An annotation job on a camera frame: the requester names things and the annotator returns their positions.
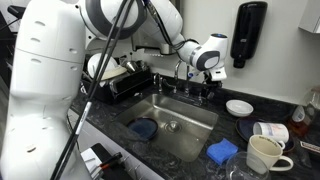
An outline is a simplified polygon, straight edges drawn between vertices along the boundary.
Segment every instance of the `cable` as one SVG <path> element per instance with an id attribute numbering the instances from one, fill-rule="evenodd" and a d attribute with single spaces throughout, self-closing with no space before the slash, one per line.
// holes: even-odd
<path id="1" fill-rule="evenodd" d="M 192 41 L 197 44 L 199 44 L 199 43 L 194 39 L 187 39 L 187 40 L 179 42 L 178 44 L 173 44 L 157 9 L 153 6 L 151 1 L 149 1 L 147 3 L 148 3 L 147 8 L 148 8 L 149 12 L 151 13 L 152 17 L 154 18 L 154 20 L 156 21 L 156 23 L 158 24 L 160 32 L 161 32 L 164 40 L 166 41 L 166 43 L 169 46 L 171 46 L 176 51 L 176 54 L 178 55 L 179 59 L 182 60 L 178 50 L 180 50 L 185 45 L 186 42 Z"/>
<path id="2" fill-rule="evenodd" d="M 114 48 L 115 48 L 116 42 L 117 42 L 117 40 L 119 39 L 120 32 L 121 32 L 121 30 L 122 30 L 122 28 L 123 28 L 123 26 L 124 26 L 124 23 L 125 23 L 125 21 L 126 21 L 126 19 L 127 19 L 127 17 L 128 17 L 128 14 L 129 14 L 129 11 L 130 11 L 131 6 L 132 6 L 132 4 L 133 4 L 133 1 L 134 1 L 134 0 L 131 0 L 131 1 L 130 1 L 129 5 L 128 5 L 127 9 L 126 9 L 125 16 L 124 16 L 124 18 L 123 18 L 123 21 L 122 21 L 122 23 L 121 23 L 121 25 L 120 25 L 120 27 L 119 27 L 119 30 L 118 30 L 117 35 L 116 35 L 116 38 L 115 38 L 115 43 L 113 43 L 112 49 L 110 50 L 110 52 L 109 52 L 109 54 L 108 54 L 108 57 L 107 57 L 106 61 L 104 62 L 104 66 L 103 66 L 103 68 L 102 68 L 102 72 L 103 72 L 104 69 L 106 68 L 106 66 L 107 66 L 107 64 L 108 64 L 108 61 L 109 61 L 109 59 L 110 59 L 110 57 L 111 57 L 110 54 L 112 54 L 112 52 L 113 52 L 113 50 L 114 50 Z M 118 13 L 117 13 L 117 16 L 116 16 L 116 21 L 115 21 L 115 23 L 114 23 L 114 25 L 113 25 L 112 27 L 115 27 L 116 24 L 117 24 L 117 22 L 118 22 L 118 20 L 120 19 L 121 13 L 122 13 L 122 11 L 123 11 L 123 9 L 124 9 L 124 5 L 126 4 L 126 2 L 127 2 L 127 0 L 124 0 L 124 1 L 122 2 L 122 4 L 120 5 L 120 8 L 119 8 Z M 109 47 L 110 39 L 111 39 L 111 36 L 108 36 L 107 45 L 106 45 L 106 47 L 105 47 L 105 49 L 104 49 L 104 52 L 103 52 L 103 54 L 101 55 L 101 58 L 100 58 L 100 61 L 102 61 L 102 62 L 103 62 L 105 53 L 106 53 L 106 51 L 107 51 L 107 48 Z M 98 82 L 99 82 L 99 81 L 101 80 L 101 78 L 102 78 L 102 75 L 103 75 L 103 73 L 100 73 L 100 69 L 98 68 L 98 70 L 96 71 L 96 75 L 95 75 L 95 78 L 94 78 L 93 83 L 94 83 L 94 82 L 96 83 L 97 80 L 98 80 Z M 72 131 L 72 134 L 70 135 L 70 137 L 69 137 L 69 139 L 68 139 L 68 142 L 67 142 L 66 146 L 65 146 L 64 149 L 63 149 L 63 152 L 61 153 L 61 156 L 60 156 L 60 158 L 59 158 L 59 160 L 58 160 L 58 162 L 57 162 L 57 164 L 56 164 L 56 167 L 55 167 L 55 169 L 54 169 L 54 171 L 53 171 L 53 173 L 52 173 L 52 175 L 51 175 L 51 178 L 50 178 L 51 180 L 58 180 L 58 179 L 60 179 L 60 177 L 61 177 L 61 175 L 62 175 L 62 173 L 63 173 L 63 170 L 64 170 L 65 166 L 67 165 L 67 162 L 68 162 L 68 160 L 69 160 L 69 158 L 70 158 L 70 155 L 71 155 L 71 153 L 72 153 L 72 150 L 73 150 L 73 148 L 74 148 L 74 145 L 75 145 L 75 143 L 76 143 L 76 141 L 77 141 L 77 139 L 78 139 L 78 137 L 79 137 L 79 133 L 80 133 L 81 127 L 82 127 L 82 125 L 83 125 L 83 122 L 85 121 L 86 116 L 87 116 L 87 114 L 88 114 L 89 111 L 90 111 L 90 107 L 91 107 L 91 104 L 92 104 L 92 103 L 90 102 L 90 100 L 91 100 L 91 98 L 93 97 L 93 94 L 94 94 L 95 89 L 96 89 L 96 87 L 97 87 L 97 83 L 96 83 L 95 86 L 94 86 L 93 84 L 91 84 L 90 87 L 91 87 L 91 92 L 90 92 L 91 94 L 90 94 L 90 96 L 89 96 L 89 99 L 87 100 L 86 107 L 85 107 L 85 109 L 83 110 L 81 116 L 79 116 L 79 118 L 78 118 L 78 120 L 77 120 L 77 123 L 76 123 L 76 125 L 75 125 L 75 128 L 74 128 L 74 130 Z"/>
<path id="3" fill-rule="evenodd" d="M 98 82 L 97 82 L 97 78 L 98 78 L 99 73 L 101 72 L 101 66 L 102 66 L 102 64 L 103 64 L 103 60 L 104 60 L 104 57 L 105 57 L 105 55 L 106 55 L 106 52 L 107 52 L 107 50 L 108 50 L 108 48 L 109 48 L 112 34 L 114 33 L 115 27 L 117 26 L 118 21 L 119 21 L 119 19 L 120 19 L 120 15 L 119 15 L 119 14 L 122 13 L 122 10 L 124 9 L 124 6 L 125 6 L 126 3 L 127 3 L 127 0 L 122 1 L 121 5 L 120 5 L 120 7 L 119 7 L 119 11 L 118 11 L 117 16 L 116 16 L 116 20 L 115 20 L 115 22 L 112 24 L 112 27 L 111 27 L 110 32 L 109 32 L 109 34 L 108 34 L 108 39 L 107 39 L 106 46 L 105 46 L 105 47 L 103 48 L 103 50 L 102 50 L 101 57 L 100 57 L 100 60 L 99 60 L 99 63 L 98 63 L 98 67 L 97 67 L 97 69 L 96 69 L 96 73 L 94 74 L 94 77 L 93 77 L 93 79 L 92 79 L 92 83 L 91 83 L 91 85 L 90 85 L 90 87 L 89 87 L 88 96 L 90 96 L 90 95 L 92 94 L 92 91 L 93 91 L 95 85 L 98 83 Z"/>
<path id="4" fill-rule="evenodd" d="M 127 7 L 127 9 L 126 9 L 126 12 L 125 12 L 125 15 L 124 15 L 124 19 L 123 19 L 123 21 L 122 21 L 121 24 L 120 24 L 120 27 L 119 27 L 119 30 L 118 30 L 118 32 L 117 32 L 117 34 L 116 34 L 115 39 L 114 39 L 113 45 L 111 46 L 111 49 L 110 49 L 110 51 L 108 52 L 108 56 L 107 56 L 106 62 L 104 62 L 103 67 L 102 67 L 102 70 L 101 70 L 101 72 L 99 73 L 99 77 L 98 77 L 97 82 L 100 82 L 101 79 L 102 79 L 103 72 L 104 72 L 105 69 L 107 68 L 109 59 L 111 58 L 111 55 L 112 55 L 112 53 L 113 53 L 113 51 L 114 51 L 114 49 L 115 49 L 115 47 L 116 47 L 116 44 L 117 44 L 117 42 L 118 42 L 118 40 L 119 40 L 119 37 L 120 37 L 120 32 L 121 32 L 121 30 L 122 30 L 123 27 L 124 27 L 124 24 L 125 24 L 125 22 L 126 22 L 126 20 L 127 20 L 127 18 L 128 18 L 129 11 L 130 11 L 131 6 L 132 6 L 132 4 L 133 4 L 134 1 L 135 1 L 135 0 L 130 0 L 130 2 L 129 2 L 129 5 L 128 5 L 128 7 Z M 99 86 L 99 84 L 96 83 L 96 85 L 94 86 L 93 92 L 96 91 L 96 89 L 98 88 L 98 86 Z M 91 100 L 91 99 L 93 98 L 93 96 L 94 96 L 94 93 L 89 94 L 89 100 Z"/>
<path id="5" fill-rule="evenodd" d="M 67 115 L 67 122 L 68 122 L 68 125 L 69 125 L 70 130 L 73 131 L 73 127 L 72 127 L 72 125 L 71 125 L 71 122 L 70 122 L 70 119 L 69 119 L 69 116 L 68 116 L 68 115 Z"/>
<path id="6" fill-rule="evenodd" d="M 113 156 L 109 157 L 104 162 L 102 162 L 100 164 L 100 166 L 104 166 L 106 164 L 110 164 L 112 161 L 119 160 L 120 158 L 122 158 L 122 154 L 121 154 L 121 152 L 118 152 L 118 153 L 114 154 Z"/>
<path id="7" fill-rule="evenodd" d="M 20 20 L 20 19 L 16 19 L 16 20 L 12 21 L 11 23 L 3 26 L 3 27 L 0 29 L 0 31 L 2 31 L 2 30 L 3 30 L 4 28 L 6 28 L 6 27 L 9 27 L 11 24 L 13 24 L 13 23 L 15 23 L 15 22 L 17 22 L 17 21 L 19 21 L 19 20 Z"/>

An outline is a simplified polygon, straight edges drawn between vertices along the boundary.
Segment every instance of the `white bowl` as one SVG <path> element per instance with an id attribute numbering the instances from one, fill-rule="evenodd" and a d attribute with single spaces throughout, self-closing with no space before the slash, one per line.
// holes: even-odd
<path id="1" fill-rule="evenodd" d="M 240 100 L 230 100 L 226 106 L 228 112 L 236 117 L 249 116 L 253 112 L 253 107 L 249 103 Z"/>
<path id="2" fill-rule="evenodd" d="M 107 56 L 108 56 L 108 54 L 105 55 L 103 62 L 107 59 Z M 98 53 L 98 54 L 93 55 L 88 61 L 87 71 L 88 71 L 91 78 L 93 78 L 94 74 L 96 73 L 95 71 L 97 70 L 100 57 L 101 57 L 101 53 Z M 105 72 L 107 72 L 109 70 L 114 70 L 117 67 L 118 67 L 117 61 L 113 57 L 110 57 L 110 60 L 109 60 L 108 65 L 105 69 Z"/>

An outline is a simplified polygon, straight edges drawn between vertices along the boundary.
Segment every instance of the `plate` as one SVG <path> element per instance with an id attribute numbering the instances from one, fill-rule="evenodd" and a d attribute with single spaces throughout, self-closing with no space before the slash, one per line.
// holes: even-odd
<path id="1" fill-rule="evenodd" d="M 158 131 L 158 123 L 147 117 L 140 117 L 130 121 L 127 127 L 139 134 L 144 140 L 152 139 Z"/>
<path id="2" fill-rule="evenodd" d="M 116 76 L 119 76 L 123 73 L 127 72 L 127 69 L 122 67 L 122 66 L 118 66 L 114 69 L 111 70 L 106 70 L 101 78 L 101 80 L 106 80 L 106 79 L 111 79 L 114 78 Z"/>
<path id="3" fill-rule="evenodd" d="M 248 142 L 250 137 L 253 135 L 253 125 L 256 122 L 266 122 L 266 121 L 261 118 L 253 117 L 253 116 L 243 117 L 237 120 L 236 130 L 245 141 Z M 283 150 L 284 153 L 289 152 L 294 148 L 294 141 L 292 140 L 291 136 L 289 137 L 289 140 L 287 143 L 285 143 L 285 145 L 286 145 L 286 148 L 284 148 Z"/>
<path id="4" fill-rule="evenodd" d="M 100 57 L 101 57 L 101 53 L 98 53 L 98 54 L 93 55 L 88 61 L 87 71 L 88 71 L 88 73 L 89 73 L 91 78 L 94 77 L 94 74 L 95 74 L 96 69 L 97 69 L 98 64 L 99 64 Z M 118 64 L 117 64 L 116 60 L 113 57 L 110 57 L 110 60 L 109 60 L 108 65 L 107 65 L 107 67 L 105 69 L 105 72 L 113 70 L 116 67 L 118 67 Z"/>

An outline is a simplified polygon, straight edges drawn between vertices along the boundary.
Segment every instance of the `cup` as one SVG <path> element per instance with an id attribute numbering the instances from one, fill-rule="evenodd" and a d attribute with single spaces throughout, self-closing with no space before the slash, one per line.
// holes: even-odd
<path id="1" fill-rule="evenodd" d="M 135 72 L 138 72 L 140 70 L 139 67 L 137 66 L 136 62 L 134 62 L 134 61 L 125 62 L 125 66 L 124 67 L 127 68 L 127 70 L 130 73 L 135 73 Z"/>
<path id="2" fill-rule="evenodd" d="M 281 144 L 282 149 L 289 140 L 289 131 L 283 124 L 256 122 L 253 125 L 253 134 L 268 136 Z"/>
<path id="3" fill-rule="evenodd" d="M 264 162 L 253 154 L 238 152 L 228 159 L 226 175 L 229 180 L 266 180 L 269 170 Z"/>
<path id="4" fill-rule="evenodd" d="M 293 161 L 286 156 L 282 156 L 281 146 L 268 136 L 251 136 L 247 151 L 260 158 L 270 171 L 288 171 L 293 167 Z M 287 161 L 289 165 L 286 167 L 274 167 L 274 164 L 279 159 Z"/>

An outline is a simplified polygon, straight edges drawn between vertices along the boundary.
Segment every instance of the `white cup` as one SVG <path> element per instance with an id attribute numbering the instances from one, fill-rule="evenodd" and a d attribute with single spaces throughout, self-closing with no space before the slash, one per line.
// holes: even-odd
<path id="1" fill-rule="evenodd" d="M 293 161 L 286 156 L 282 156 L 283 151 L 281 149 L 281 146 L 275 140 L 267 136 L 251 136 L 249 139 L 247 151 L 249 154 L 253 154 L 260 158 L 270 171 L 288 171 L 293 167 Z M 279 159 L 287 161 L 289 163 L 289 166 L 274 167 L 273 165 Z"/>
<path id="2" fill-rule="evenodd" d="M 268 136 L 281 144 L 285 148 L 285 143 L 289 140 L 289 131 L 283 124 L 256 122 L 253 125 L 253 134 Z"/>

